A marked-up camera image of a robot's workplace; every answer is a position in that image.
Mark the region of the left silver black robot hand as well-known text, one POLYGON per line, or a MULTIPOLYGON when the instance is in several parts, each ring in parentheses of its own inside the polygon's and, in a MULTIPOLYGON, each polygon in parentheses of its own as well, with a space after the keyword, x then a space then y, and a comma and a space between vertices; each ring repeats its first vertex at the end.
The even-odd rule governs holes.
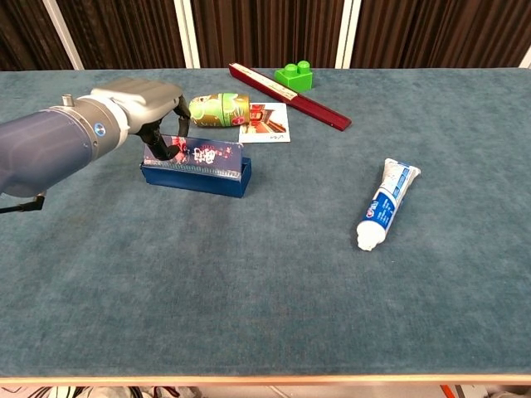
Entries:
POLYGON ((128 134, 140 137, 156 159, 169 161, 181 151, 177 145, 168 146, 160 133, 163 118, 174 112, 179 117, 178 136, 188 135, 191 113, 179 86, 159 80, 120 78, 90 93, 117 104, 125 113, 128 134))

